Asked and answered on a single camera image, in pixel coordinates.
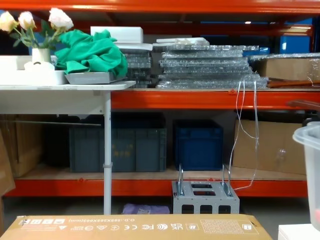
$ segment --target table leg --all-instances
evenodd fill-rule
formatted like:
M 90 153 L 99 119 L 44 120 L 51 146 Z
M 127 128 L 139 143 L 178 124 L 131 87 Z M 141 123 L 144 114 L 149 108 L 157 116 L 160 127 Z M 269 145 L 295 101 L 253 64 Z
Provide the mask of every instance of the table leg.
M 111 162 L 111 94 L 104 93 L 104 199 L 103 213 L 111 214 L 111 184 L 112 184 L 112 162 Z

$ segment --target green cloth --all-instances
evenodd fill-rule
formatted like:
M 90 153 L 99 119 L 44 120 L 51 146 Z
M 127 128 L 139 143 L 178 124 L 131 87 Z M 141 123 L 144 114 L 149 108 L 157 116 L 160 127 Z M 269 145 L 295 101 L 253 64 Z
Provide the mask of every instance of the green cloth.
M 60 41 L 67 47 L 55 52 L 56 67 L 66 74 L 112 72 L 115 77 L 124 77 L 128 71 L 126 57 L 107 30 L 94 36 L 80 30 L 68 31 L 60 36 Z

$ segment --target purple bag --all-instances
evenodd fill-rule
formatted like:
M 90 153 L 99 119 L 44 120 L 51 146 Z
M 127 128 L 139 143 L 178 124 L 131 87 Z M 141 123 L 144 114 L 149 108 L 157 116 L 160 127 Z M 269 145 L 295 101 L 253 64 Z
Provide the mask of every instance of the purple bag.
M 170 214 L 167 206 L 136 205 L 128 203 L 124 206 L 122 214 Z

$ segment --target white vase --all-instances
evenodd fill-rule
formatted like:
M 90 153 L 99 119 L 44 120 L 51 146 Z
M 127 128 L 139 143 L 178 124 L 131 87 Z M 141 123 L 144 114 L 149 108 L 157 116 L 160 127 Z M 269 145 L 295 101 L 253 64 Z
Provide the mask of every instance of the white vase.
M 49 48 L 32 48 L 32 62 L 51 63 Z

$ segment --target brown cardboard box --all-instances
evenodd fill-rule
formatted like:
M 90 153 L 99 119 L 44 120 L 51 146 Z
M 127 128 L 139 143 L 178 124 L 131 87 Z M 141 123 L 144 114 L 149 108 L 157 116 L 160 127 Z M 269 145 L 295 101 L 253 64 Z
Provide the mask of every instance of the brown cardboard box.
M 34 169 L 42 158 L 44 146 L 42 125 L 10 121 L 40 121 L 41 116 L 0 115 L 4 143 L 14 177 L 21 177 Z
M 15 182 L 12 176 L 8 154 L 0 131 L 0 236 L 4 230 L 2 196 L 14 187 Z
M 271 240 L 242 214 L 18 217 L 1 240 Z
M 255 136 L 255 121 L 241 120 L 242 126 Z M 235 137 L 238 122 L 235 125 Z M 301 128 L 298 123 L 259 121 L 258 169 L 283 173 L 306 174 L 303 145 L 292 138 Z M 233 166 L 256 168 L 256 140 L 246 135 L 241 127 L 234 148 Z
M 320 59 L 271 58 L 257 61 L 253 66 L 261 77 L 271 80 L 320 80 Z

